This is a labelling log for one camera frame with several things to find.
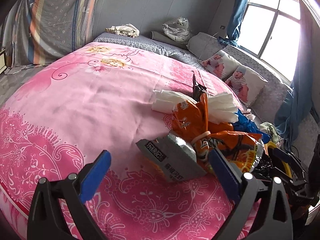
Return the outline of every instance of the orange snack bag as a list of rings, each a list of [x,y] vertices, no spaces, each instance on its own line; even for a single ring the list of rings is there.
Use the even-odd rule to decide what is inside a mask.
[[[238,168],[244,173],[251,171],[255,163],[257,163],[256,156],[262,155],[263,145],[259,143],[261,139],[260,134],[245,133],[238,131],[223,131],[211,134],[203,140],[215,140],[218,149],[223,153],[227,160],[235,163]],[[201,154],[201,145],[203,142],[196,142],[194,145],[199,155]],[[209,143],[209,152],[213,149],[212,143]]]
[[[219,124],[208,122],[208,130],[211,133],[217,133],[222,131],[233,131],[233,125],[228,122],[221,122]]]
[[[187,142],[208,131],[207,94],[200,96],[200,102],[179,103],[172,110],[172,130]]]

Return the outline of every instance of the window frame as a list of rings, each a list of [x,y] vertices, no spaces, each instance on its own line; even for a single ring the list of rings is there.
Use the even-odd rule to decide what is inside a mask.
[[[267,66],[271,67],[274,71],[276,71],[277,74],[279,74],[279,76],[281,77],[282,81],[283,81],[284,83],[286,83],[287,85],[290,86],[291,81],[290,81],[288,78],[286,78],[280,71],[278,71],[275,67],[273,67],[272,65],[270,65],[268,62],[266,62],[265,60],[261,59],[261,56],[262,56],[262,54],[263,54],[263,52],[264,52],[264,50],[265,50],[265,48],[266,48],[266,46],[267,46],[267,44],[268,44],[268,41],[270,40],[270,37],[271,37],[272,31],[273,31],[273,28],[275,27],[276,20],[278,19],[278,16],[279,16],[279,15],[284,16],[284,17],[286,17],[286,18],[288,18],[288,19],[290,19],[290,20],[293,20],[293,21],[295,21],[295,22],[297,22],[297,23],[300,24],[300,20],[299,20],[299,19],[297,19],[297,18],[295,18],[295,17],[293,17],[293,16],[291,16],[291,15],[289,15],[289,14],[287,14],[287,13],[284,13],[284,12],[282,12],[282,11],[279,10],[280,1],[281,1],[281,0],[278,1],[278,6],[277,6],[276,9],[271,8],[271,7],[269,7],[269,6],[261,5],[261,4],[258,4],[258,3],[248,2],[247,6],[246,6],[246,9],[245,9],[245,12],[244,12],[243,19],[244,19],[246,13],[247,13],[247,10],[248,10],[248,7],[249,7],[249,6],[256,6],[256,7],[260,7],[260,8],[263,8],[263,9],[267,9],[267,10],[273,11],[273,12],[275,13],[275,15],[273,16],[273,20],[272,20],[272,22],[271,22],[271,26],[270,26],[270,28],[269,28],[268,34],[267,34],[267,36],[266,36],[266,38],[265,38],[265,40],[264,40],[264,42],[263,42],[263,44],[262,44],[262,46],[261,46],[261,49],[260,49],[260,51],[259,51],[258,54],[255,54],[255,53],[252,52],[251,50],[249,50],[249,49],[247,49],[247,48],[245,48],[245,47],[242,47],[241,45],[239,46],[239,48],[242,49],[242,50],[244,50],[245,52],[251,54],[251,55],[254,56],[255,58],[259,59],[260,61],[262,61],[262,62],[263,62],[264,64],[266,64]]]

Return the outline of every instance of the baby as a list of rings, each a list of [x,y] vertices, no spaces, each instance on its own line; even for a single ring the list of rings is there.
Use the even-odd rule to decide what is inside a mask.
[[[248,102],[248,86],[247,81],[243,77],[245,74],[245,67],[239,66],[231,77],[226,80],[226,84],[231,87],[237,96],[243,101]]]
[[[222,60],[222,54],[217,52],[214,54],[211,58],[201,62],[201,65],[203,67],[208,67],[210,65],[213,68],[213,72],[218,78],[222,77],[222,71],[224,69],[223,60]]]

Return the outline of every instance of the gray floor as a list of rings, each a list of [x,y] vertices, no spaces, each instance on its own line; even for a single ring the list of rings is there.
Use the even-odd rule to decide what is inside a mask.
[[[31,77],[37,74],[44,67],[21,70],[14,75],[0,74],[0,106],[2,106],[10,96]]]

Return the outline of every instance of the window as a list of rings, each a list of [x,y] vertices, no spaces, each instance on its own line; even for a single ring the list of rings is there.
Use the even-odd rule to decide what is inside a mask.
[[[238,39],[240,47],[292,81],[300,40],[297,0],[249,0]]]

